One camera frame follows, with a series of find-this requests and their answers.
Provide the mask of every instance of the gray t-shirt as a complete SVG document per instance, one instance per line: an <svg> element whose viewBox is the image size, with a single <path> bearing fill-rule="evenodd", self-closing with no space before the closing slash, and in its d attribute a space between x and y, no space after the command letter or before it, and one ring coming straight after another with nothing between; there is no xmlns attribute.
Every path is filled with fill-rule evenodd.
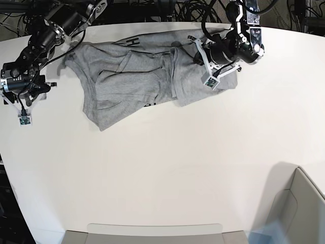
<svg viewBox="0 0 325 244"><path fill-rule="evenodd" d="M225 36L226 30L213 29ZM144 34L115 43L83 43L65 58L85 93L83 111L101 131L145 105L178 100L185 106L237 86L236 72L212 90L204 66L193 63L200 29Z"/></svg>

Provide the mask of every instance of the cable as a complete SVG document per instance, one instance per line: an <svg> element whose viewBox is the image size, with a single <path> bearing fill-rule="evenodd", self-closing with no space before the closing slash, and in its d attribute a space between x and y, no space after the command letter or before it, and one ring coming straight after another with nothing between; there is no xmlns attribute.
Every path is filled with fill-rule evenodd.
<svg viewBox="0 0 325 244"><path fill-rule="evenodd" d="M300 32L304 32L304 25L303 25L303 19L299 16L299 23L300 23Z"/></svg>
<svg viewBox="0 0 325 244"><path fill-rule="evenodd" d="M26 25L25 31L28 32L29 35L32 35L43 28L45 16L47 16L52 9L59 6L59 4L60 2L57 0L31 0L29 9L22 19L23 23Z"/></svg>
<svg viewBox="0 0 325 244"><path fill-rule="evenodd" d="M173 22L173 0L169 0L168 6L169 6L168 22Z"/></svg>
<svg viewBox="0 0 325 244"><path fill-rule="evenodd" d="M3 25L4 27L5 26L7 26L7 27L10 27L10 28L12 28L12 29L17 29L17 27L16 26L14 26L14 25L12 25L12 24L8 24L8 23L3 23L3 22L0 22L0 25Z"/></svg>
<svg viewBox="0 0 325 244"><path fill-rule="evenodd" d="M201 23L201 28L202 28L202 31L203 31L204 35L208 39L210 39L211 41L214 41L214 42L217 42L217 40L215 38L213 38L213 36L210 35L210 33L207 31L207 29L205 27L205 24L206 24L209 12L211 12L211 9L212 9L212 7L213 7L213 5L215 4L216 1L217 0L212 0L211 1L211 3L209 4L209 8L205 11L204 16L202 17L202 23Z"/></svg>
<svg viewBox="0 0 325 244"><path fill-rule="evenodd" d="M20 98L20 95L23 94L27 89L30 88L31 84L35 81L36 77L40 74L40 72L36 72L36 74L34 75L34 77L31 79L31 81L25 86L25 88L23 90L21 90L18 95L17 95L17 98L18 98L18 101L21 105L21 115L26 115L26 110L25 110L25 107L24 105L22 104L21 102L21 98Z"/></svg>
<svg viewBox="0 0 325 244"><path fill-rule="evenodd" d="M236 2L240 5L243 6L243 8L252 13L252 14L259 14L259 15L262 15L262 14L266 14L267 12L269 12L273 7L274 5L278 2L279 0L273 0L270 5L268 5L265 9L263 9L262 11L254 11L254 10L251 10L249 9L241 0L236 0Z"/></svg>
<svg viewBox="0 0 325 244"><path fill-rule="evenodd" d="M11 14L6 14L6 18L3 20L3 22L5 22L9 17L11 17Z"/></svg>
<svg viewBox="0 0 325 244"><path fill-rule="evenodd" d="M306 10L308 10L310 13L314 14L316 17L321 17L320 14L316 12L312 7L307 7Z"/></svg>
<svg viewBox="0 0 325 244"><path fill-rule="evenodd" d="M218 0L218 1L219 1L220 5L222 6L223 10L225 10L225 6L224 6L224 4L222 3L222 1L221 1L221 0Z"/></svg>
<svg viewBox="0 0 325 244"><path fill-rule="evenodd" d="M157 8L159 12L159 16L162 22L165 22L165 17L163 16L163 12L161 11L161 0L157 0Z"/></svg>
<svg viewBox="0 0 325 244"><path fill-rule="evenodd" d="M19 20L18 20L18 23L17 23L17 37L19 37L19 24L20 24L20 21L21 21L22 18L23 18L23 16L20 16Z"/></svg>
<svg viewBox="0 0 325 244"><path fill-rule="evenodd" d="M296 17L296 15L292 15L293 18L294 18L294 22L296 24L296 29L297 31L299 32L300 31L300 25L299 25L299 21L298 21L298 18Z"/></svg>
<svg viewBox="0 0 325 244"><path fill-rule="evenodd" d="M189 0L187 2L177 2L175 8L176 21L197 22L202 21L204 14L208 11L210 22L222 23L215 9L211 9L205 0Z"/></svg>
<svg viewBox="0 0 325 244"><path fill-rule="evenodd" d="M52 63L52 62L58 60L59 58L62 58L63 56L66 56L67 54L69 54L69 53L71 53L72 51L74 51L74 50L75 50L77 47L79 47L79 45L82 43L82 41L83 41L83 39L85 38L85 36L86 36L86 30L83 31L82 38L80 39L80 41L78 42L78 44L77 44L76 46L74 46L74 47L71 48L69 51L65 52L64 54L62 54L62 55L60 55L60 56L58 56L58 57L56 57L56 58L54 58L54 59L51 59L50 61L48 61L48 62L43 66L43 68L44 68L45 66L49 65L50 63Z"/></svg>
<svg viewBox="0 0 325 244"><path fill-rule="evenodd" d="M76 37L77 35L79 35L80 33L82 33L83 32L83 30L81 30L81 31L79 31L79 32L77 32L77 33L75 33L75 34L73 34L72 36L71 36L71 39L73 39L74 37Z"/></svg>
<svg viewBox="0 0 325 244"><path fill-rule="evenodd" d="M291 6L289 6L289 0L286 0L286 7L288 8L289 11L289 18L290 18L290 31L293 29L293 18L291 15Z"/></svg>
<svg viewBox="0 0 325 244"><path fill-rule="evenodd" d="M25 15L25 14L20 14L20 15L12 16L12 15L10 15L10 14L5 14L5 13L0 13L0 14L6 15L7 17L12 17L12 18L20 17L20 16L24 16L24 15Z"/></svg>
<svg viewBox="0 0 325 244"><path fill-rule="evenodd" d="M229 63L229 64L227 64L227 65L225 65L225 66L222 66L220 69L218 69L218 70L213 74L213 76L214 76L214 77L218 77L218 75L220 75L221 70L223 70L224 68L229 67L230 65L233 65L235 62L236 62L236 60L232 61L231 63Z"/></svg>
<svg viewBox="0 0 325 244"><path fill-rule="evenodd" d="M7 30L9 30L10 32L13 32L13 33L15 33L16 35L18 35L17 32L15 32L14 30L9 29L8 27L4 26L2 23L0 23L0 26L3 26L4 28L6 28Z"/></svg>
<svg viewBox="0 0 325 244"><path fill-rule="evenodd" d="M320 14L321 17L323 17L323 10L321 9L321 6L322 6L323 4L325 4L325 2L322 2L322 3L320 3L320 4L318 5L318 8L319 8L319 10L320 10L320 12L321 12L321 14Z"/></svg>
<svg viewBox="0 0 325 244"><path fill-rule="evenodd" d="M140 3L140 2L132 2L130 5L131 6L146 6L146 5L151 5L153 3L154 3L153 0L147 0L147 1L144 1L143 3Z"/></svg>

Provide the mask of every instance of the white table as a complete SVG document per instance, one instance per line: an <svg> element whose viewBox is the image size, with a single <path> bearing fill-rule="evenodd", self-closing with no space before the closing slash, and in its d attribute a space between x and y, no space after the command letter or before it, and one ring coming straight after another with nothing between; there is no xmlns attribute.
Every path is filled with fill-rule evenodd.
<svg viewBox="0 0 325 244"><path fill-rule="evenodd" d="M190 28L200 24L96 26L85 41ZM0 43L1 66L27 40ZM325 39L263 28L263 43L265 56L242 65L235 90L143 108L103 132L59 61L46 70L58 87L34 108L33 126L0 103L0 152L35 239L59 243L90 223L260 228L296 166L325 162Z"/></svg>

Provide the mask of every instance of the robotic arm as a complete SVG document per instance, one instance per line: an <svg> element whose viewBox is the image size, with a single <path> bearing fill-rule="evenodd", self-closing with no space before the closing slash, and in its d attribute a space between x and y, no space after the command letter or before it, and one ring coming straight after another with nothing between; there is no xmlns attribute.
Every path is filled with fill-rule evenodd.
<svg viewBox="0 0 325 244"><path fill-rule="evenodd" d="M56 86L56 83L48 83L45 76L40 75L40 70L51 62L55 47L61 45L66 36L73 37L85 30L107 6L107 0L62 1L65 4L57 7L39 31L30 37L28 46L16 61L4 64L0 73L1 96L17 109L21 125L30 124L30 112L39 95L46 95L52 86ZM211 1L210 9L215 2ZM239 61L255 64L264 55L259 13L267 11L259 11L257 0L230 0L226 15L232 27L226 37L211 35L207 31L205 22L210 11L205 12L202 29L206 41L189 37L198 48L193 61L205 65L207 70L202 77L203 84L216 89L221 77L241 69ZM25 99L28 110L21 99ZM15 101L21 104L21 110L14 105Z"/></svg>
<svg viewBox="0 0 325 244"><path fill-rule="evenodd" d="M30 107L40 94L56 86L56 83L47 83L45 75L40 75L40 70L52 59L55 47L63 44L66 36L74 36L85 30L106 6L106 0L60 5L30 37L28 46L16 61L3 65L0 72L2 96L12 105L15 101L20 102L22 109L18 110L18 116L21 125L30 124L31 111L24 108L21 99L25 99L26 106Z"/></svg>
<svg viewBox="0 0 325 244"><path fill-rule="evenodd" d="M256 64L264 55L262 44L262 30L259 25L259 13L265 13L268 9L259 11L257 0L230 0L226 7L226 15L232 27L226 37L220 34L210 35L205 27L209 12L202 20L202 30L207 37L203 43L199 39L189 37L196 43L198 53L194 62L205 65L206 74L202 77L203 84L213 90L220 84L220 78L236 70L240 71L239 61L250 65Z"/></svg>

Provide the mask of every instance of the metal screw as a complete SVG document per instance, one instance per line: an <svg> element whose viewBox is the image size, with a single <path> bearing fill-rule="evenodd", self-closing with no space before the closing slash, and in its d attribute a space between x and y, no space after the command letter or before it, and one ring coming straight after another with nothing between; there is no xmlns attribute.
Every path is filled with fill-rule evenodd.
<svg viewBox="0 0 325 244"><path fill-rule="evenodd" d="M30 69L29 70L29 75L34 75L35 74L35 70L34 69Z"/></svg>
<svg viewBox="0 0 325 244"><path fill-rule="evenodd" d="M18 75L19 75L19 72L18 72L17 69L13 69L13 70L11 71L11 73L12 73L12 75L13 75L14 78L18 77Z"/></svg>
<svg viewBox="0 0 325 244"><path fill-rule="evenodd" d="M96 9L96 13L99 14L104 9L105 6L106 6L105 3L100 4Z"/></svg>

